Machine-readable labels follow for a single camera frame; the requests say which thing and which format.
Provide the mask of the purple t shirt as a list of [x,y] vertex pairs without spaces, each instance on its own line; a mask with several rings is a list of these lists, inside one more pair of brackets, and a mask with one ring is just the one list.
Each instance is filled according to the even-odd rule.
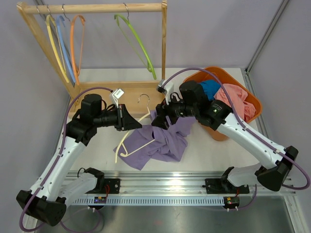
[[125,145],[129,152],[140,147],[139,143],[147,143],[155,139],[154,142],[145,146],[136,153],[126,158],[120,158],[130,167],[142,170],[149,160],[159,160],[163,162],[180,162],[185,152],[188,142],[186,137],[190,135],[192,125],[195,123],[194,117],[180,117],[175,124],[169,124],[169,129],[164,130],[152,125],[143,125],[140,129],[135,129],[132,139],[128,137]]

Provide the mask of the cream hanger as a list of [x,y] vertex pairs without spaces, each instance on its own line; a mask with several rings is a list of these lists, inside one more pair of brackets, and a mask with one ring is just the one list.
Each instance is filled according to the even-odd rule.
[[[151,115],[151,111],[149,109],[149,103],[150,103],[150,97],[147,94],[141,94],[138,98],[138,103],[140,103],[140,99],[142,96],[146,96],[148,98],[148,102],[146,104],[146,108],[147,108],[147,113],[144,114],[143,116],[141,116],[138,120],[138,122],[141,122],[143,119],[150,117]],[[132,139],[133,134],[135,132],[130,133],[129,131],[126,132],[126,134],[123,136],[123,138],[121,139],[120,143],[118,144],[116,150],[115,150],[115,163],[117,163],[118,161],[118,157],[121,158],[126,158],[129,157],[130,155],[136,153],[137,151],[141,150],[142,148],[144,148],[145,146],[151,144],[152,142],[155,141],[155,139],[152,139],[150,141],[148,141],[147,143],[139,143],[140,147],[136,147],[135,150],[132,150],[131,152],[128,151],[126,145],[125,145],[125,140],[130,137],[130,139]]]

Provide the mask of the blue t shirt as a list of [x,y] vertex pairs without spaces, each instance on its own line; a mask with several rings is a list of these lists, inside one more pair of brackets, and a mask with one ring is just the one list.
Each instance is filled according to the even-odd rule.
[[215,94],[221,88],[221,85],[214,80],[206,80],[200,82],[199,84],[202,86],[203,91],[207,95],[209,101],[214,100]]

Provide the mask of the yellow hanger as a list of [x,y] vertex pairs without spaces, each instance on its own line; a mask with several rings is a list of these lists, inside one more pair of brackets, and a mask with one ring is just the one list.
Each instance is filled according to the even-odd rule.
[[53,53],[55,55],[58,67],[60,68],[61,74],[65,79],[66,83],[69,83],[69,78],[67,76],[66,68],[65,68],[65,61],[64,56],[60,44],[60,38],[57,31],[56,21],[51,14],[46,16],[46,27],[48,31],[48,36],[50,40],[50,44],[52,46]]

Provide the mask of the pink t shirt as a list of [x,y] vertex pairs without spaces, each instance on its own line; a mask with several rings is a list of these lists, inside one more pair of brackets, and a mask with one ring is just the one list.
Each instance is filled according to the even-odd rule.
[[256,109],[252,103],[246,101],[248,93],[240,86],[234,84],[225,83],[223,86],[229,94],[239,117],[241,117],[244,121],[249,122],[250,119],[255,116]]

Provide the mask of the green hanger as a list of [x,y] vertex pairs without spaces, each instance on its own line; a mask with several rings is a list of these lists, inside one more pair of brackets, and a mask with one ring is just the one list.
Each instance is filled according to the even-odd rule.
[[130,47],[136,53],[138,58],[141,60],[147,71],[151,74],[153,80],[157,79],[155,68],[149,57],[149,54],[139,36],[137,31],[134,29],[133,25],[129,20],[129,9],[125,2],[122,3],[126,9],[127,16],[125,17],[122,14],[114,14],[114,20],[120,29],[121,33],[129,43]]

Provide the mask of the light blue hanger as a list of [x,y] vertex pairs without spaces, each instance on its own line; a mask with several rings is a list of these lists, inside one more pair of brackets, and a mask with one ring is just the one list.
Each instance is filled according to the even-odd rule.
[[57,26],[59,38],[60,38],[60,44],[61,44],[61,48],[62,48],[62,52],[63,52],[63,56],[64,56],[65,68],[66,68],[67,76],[69,78],[69,83],[75,84],[76,79],[74,77],[73,69],[71,66],[71,61],[69,58],[69,48],[67,47],[69,37],[67,35],[68,33],[67,33],[67,29],[66,29],[65,19],[63,16],[58,16],[55,19],[55,21],[56,21],[56,26]]

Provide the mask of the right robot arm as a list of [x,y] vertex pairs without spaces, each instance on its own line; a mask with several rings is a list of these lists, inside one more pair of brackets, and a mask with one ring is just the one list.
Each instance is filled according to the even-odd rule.
[[230,193],[237,187],[261,184],[271,191],[279,191],[292,169],[298,150],[287,148],[269,140],[255,131],[233,109],[220,100],[210,101],[203,87],[195,81],[180,85],[180,94],[166,88],[164,81],[157,87],[165,99],[156,106],[156,117],[152,126],[168,130],[183,117],[194,117],[199,123],[233,139],[251,153],[258,164],[246,167],[229,167],[221,176],[217,191]]

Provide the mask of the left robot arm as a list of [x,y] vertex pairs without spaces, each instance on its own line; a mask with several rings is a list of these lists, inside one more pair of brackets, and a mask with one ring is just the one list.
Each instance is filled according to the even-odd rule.
[[142,127],[128,113],[124,104],[108,109],[100,95],[85,95],[81,108],[72,120],[64,122],[60,146],[41,176],[28,191],[21,190],[16,197],[22,208],[19,219],[21,229],[28,231],[23,226],[25,215],[55,226],[62,220],[67,208],[82,195],[108,191],[104,173],[91,167],[70,184],[63,186],[63,182],[73,163],[96,135],[97,129],[110,126],[117,131]]

